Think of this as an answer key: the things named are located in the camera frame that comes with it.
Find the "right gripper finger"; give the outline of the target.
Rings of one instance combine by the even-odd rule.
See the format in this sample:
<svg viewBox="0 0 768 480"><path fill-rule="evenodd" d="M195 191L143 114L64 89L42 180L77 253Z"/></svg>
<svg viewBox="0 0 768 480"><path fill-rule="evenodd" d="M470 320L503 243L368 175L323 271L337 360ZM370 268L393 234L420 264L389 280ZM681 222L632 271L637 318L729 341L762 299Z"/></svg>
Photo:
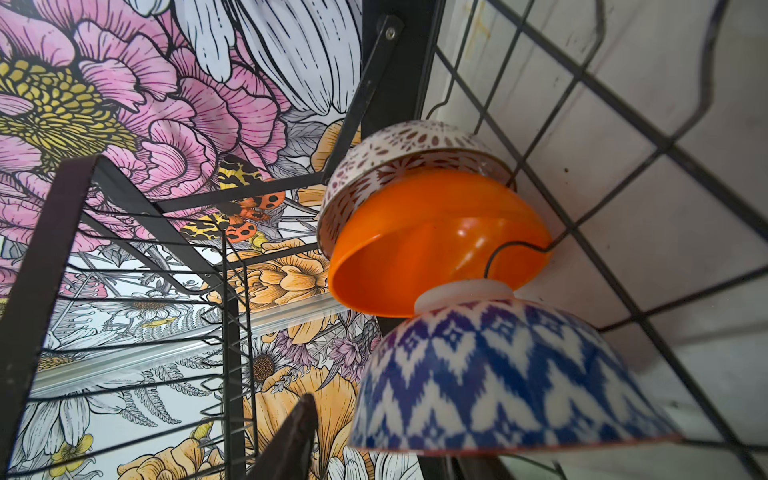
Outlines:
<svg viewBox="0 0 768 480"><path fill-rule="evenodd" d="M260 453L246 479L307 480L318 430L318 412L312 394L303 395Z"/></svg>

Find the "black wire dish rack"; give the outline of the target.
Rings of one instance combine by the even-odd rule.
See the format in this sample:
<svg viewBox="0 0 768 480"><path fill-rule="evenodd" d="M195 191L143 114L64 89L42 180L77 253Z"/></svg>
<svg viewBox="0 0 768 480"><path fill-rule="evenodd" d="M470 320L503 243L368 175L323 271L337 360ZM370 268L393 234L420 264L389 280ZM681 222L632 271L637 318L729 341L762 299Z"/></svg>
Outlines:
<svg viewBox="0 0 768 480"><path fill-rule="evenodd" d="M541 216L524 300L620 355L670 441L519 478L767 475L763 1L5 1L1 474L242 479L298 400L313 479L439 477L348 443L379 316L317 244L347 152L476 136Z"/></svg>

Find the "orange patterned ceramic bowl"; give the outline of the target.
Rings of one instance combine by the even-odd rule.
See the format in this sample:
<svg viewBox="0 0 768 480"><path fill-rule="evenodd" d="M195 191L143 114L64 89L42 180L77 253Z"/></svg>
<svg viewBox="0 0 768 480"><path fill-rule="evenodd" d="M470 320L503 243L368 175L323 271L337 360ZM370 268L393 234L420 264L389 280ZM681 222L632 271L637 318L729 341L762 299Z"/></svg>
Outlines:
<svg viewBox="0 0 768 480"><path fill-rule="evenodd" d="M422 294L373 350L348 443L465 456L680 435L589 324L502 282L469 280Z"/></svg>

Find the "orange plastic bowl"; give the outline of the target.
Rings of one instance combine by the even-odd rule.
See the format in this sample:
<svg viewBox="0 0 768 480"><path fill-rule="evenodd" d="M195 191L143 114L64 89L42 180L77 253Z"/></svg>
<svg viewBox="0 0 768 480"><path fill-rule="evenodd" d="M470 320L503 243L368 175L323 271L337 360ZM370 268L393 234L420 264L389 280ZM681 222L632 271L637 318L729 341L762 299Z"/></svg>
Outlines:
<svg viewBox="0 0 768 480"><path fill-rule="evenodd" d="M356 209L333 249L328 285L352 310L409 318L422 294L448 283L524 286L547 265L551 241L512 189L476 173L427 169Z"/></svg>

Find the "white perforated strainer bowl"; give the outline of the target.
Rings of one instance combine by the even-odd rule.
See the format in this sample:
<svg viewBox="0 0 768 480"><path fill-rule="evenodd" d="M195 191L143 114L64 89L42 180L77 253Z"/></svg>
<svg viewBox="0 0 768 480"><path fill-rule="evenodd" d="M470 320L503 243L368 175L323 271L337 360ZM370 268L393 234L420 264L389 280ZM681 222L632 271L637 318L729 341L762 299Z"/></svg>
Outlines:
<svg viewBox="0 0 768 480"><path fill-rule="evenodd" d="M444 122L411 120L388 126L352 147L323 197L317 244L330 258L351 216L374 193L421 169L476 173L502 185L509 166L476 136Z"/></svg>

